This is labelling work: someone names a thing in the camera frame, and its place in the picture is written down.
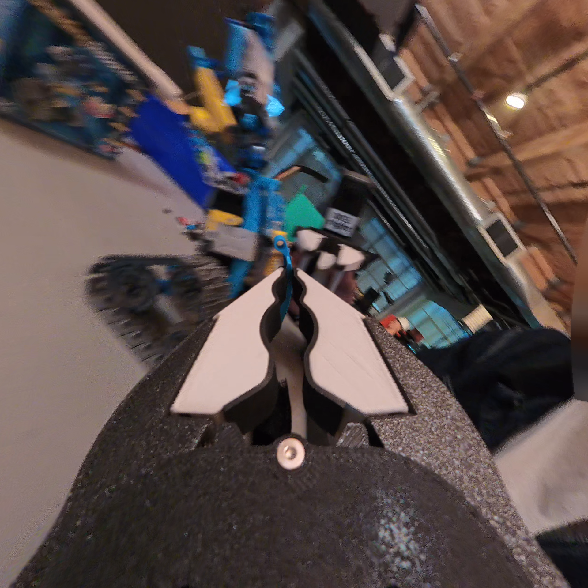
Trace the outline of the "blue toy kit booklet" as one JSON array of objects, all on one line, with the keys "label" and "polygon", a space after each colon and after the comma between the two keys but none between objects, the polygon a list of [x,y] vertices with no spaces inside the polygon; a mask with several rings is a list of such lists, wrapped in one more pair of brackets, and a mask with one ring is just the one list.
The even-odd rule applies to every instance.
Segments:
[{"label": "blue toy kit booklet", "polygon": [[95,1],[1,1],[1,116],[106,159],[150,93]]}]

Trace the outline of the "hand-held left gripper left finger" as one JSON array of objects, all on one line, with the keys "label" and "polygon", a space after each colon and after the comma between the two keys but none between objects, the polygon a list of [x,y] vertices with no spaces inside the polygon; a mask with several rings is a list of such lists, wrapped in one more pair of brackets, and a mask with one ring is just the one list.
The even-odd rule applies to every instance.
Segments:
[{"label": "hand-held left gripper left finger", "polygon": [[220,311],[172,404],[172,413],[268,417],[279,382],[270,345],[281,329],[287,275],[277,269]]}]

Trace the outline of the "blue tracked toy robot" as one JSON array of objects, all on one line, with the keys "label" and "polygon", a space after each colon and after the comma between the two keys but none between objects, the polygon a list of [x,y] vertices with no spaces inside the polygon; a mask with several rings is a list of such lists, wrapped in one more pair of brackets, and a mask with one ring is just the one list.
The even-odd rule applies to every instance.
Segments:
[{"label": "blue tracked toy robot", "polygon": [[103,256],[86,282],[95,312],[147,369],[279,265],[273,241],[286,237],[281,180],[306,173],[290,165],[263,174],[284,110],[275,75],[274,17],[249,12],[226,22],[222,62],[202,48],[187,48],[201,104],[180,115],[202,179],[215,189],[208,209],[198,205],[200,219],[177,218],[194,252]]}]

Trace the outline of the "blue plastic bin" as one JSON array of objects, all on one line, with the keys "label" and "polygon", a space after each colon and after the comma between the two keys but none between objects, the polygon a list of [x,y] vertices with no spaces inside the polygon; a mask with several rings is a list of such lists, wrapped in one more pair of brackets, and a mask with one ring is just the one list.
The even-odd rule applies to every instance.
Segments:
[{"label": "blue plastic bin", "polygon": [[184,116],[149,94],[129,122],[138,147],[202,209],[208,209],[215,189],[204,182]]}]

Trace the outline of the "thin blue beam piece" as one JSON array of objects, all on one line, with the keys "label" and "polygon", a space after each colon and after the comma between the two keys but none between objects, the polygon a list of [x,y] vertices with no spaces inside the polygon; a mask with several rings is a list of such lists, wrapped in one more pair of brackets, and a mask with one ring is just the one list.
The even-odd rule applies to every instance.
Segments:
[{"label": "thin blue beam piece", "polygon": [[286,291],[284,301],[281,303],[280,306],[280,316],[281,322],[284,321],[286,315],[288,314],[290,303],[292,301],[292,292],[293,292],[293,264],[292,259],[290,256],[290,248],[288,245],[288,241],[285,236],[283,235],[276,235],[273,241],[274,248],[278,253],[283,256],[283,269],[286,278]]}]

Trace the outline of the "person's right forearm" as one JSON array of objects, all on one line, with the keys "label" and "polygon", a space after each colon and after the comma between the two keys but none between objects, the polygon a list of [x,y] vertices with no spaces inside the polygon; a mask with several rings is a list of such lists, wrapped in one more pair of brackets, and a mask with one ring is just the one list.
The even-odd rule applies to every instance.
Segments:
[{"label": "person's right forearm", "polygon": [[480,331],[416,357],[450,390],[490,452],[575,393],[571,339],[555,329]]}]

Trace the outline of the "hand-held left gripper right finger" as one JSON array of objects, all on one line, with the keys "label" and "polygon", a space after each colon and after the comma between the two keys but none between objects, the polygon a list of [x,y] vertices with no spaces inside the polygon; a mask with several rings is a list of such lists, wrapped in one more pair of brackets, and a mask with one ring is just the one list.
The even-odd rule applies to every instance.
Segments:
[{"label": "hand-held left gripper right finger", "polygon": [[314,390],[364,416],[408,413],[363,315],[306,272],[296,272],[296,285],[305,372]]}]

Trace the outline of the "metal air duct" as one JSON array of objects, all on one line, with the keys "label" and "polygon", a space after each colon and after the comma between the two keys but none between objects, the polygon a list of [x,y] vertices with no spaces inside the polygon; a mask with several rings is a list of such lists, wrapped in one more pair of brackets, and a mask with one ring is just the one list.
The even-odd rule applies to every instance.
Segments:
[{"label": "metal air duct", "polygon": [[324,2],[310,1],[308,15],[525,319],[548,326],[550,308],[525,268],[527,249],[511,223],[475,194],[414,104],[393,91]]}]

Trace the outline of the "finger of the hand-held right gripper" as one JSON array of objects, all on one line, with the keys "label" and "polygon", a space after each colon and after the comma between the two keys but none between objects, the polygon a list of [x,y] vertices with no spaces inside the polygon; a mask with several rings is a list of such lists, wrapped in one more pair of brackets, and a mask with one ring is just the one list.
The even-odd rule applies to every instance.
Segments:
[{"label": "finger of the hand-held right gripper", "polygon": [[299,254],[313,254],[318,251],[325,235],[315,230],[298,230],[295,248]]},{"label": "finger of the hand-held right gripper", "polygon": [[318,270],[335,268],[344,272],[356,272],[363,267],[365,261],[366,254],[363,250],[345,244],[331,244],[327,248],[320,249]]}]

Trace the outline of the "person's white shirt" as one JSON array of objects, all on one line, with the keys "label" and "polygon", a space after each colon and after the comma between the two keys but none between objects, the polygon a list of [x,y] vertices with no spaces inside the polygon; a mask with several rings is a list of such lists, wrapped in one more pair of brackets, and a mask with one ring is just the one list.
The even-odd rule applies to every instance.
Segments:
[{"label": "person's white shirt", "polygon": [[567,405],[504,445],[494,460],[533,535],[587,520],[587,404]]}]

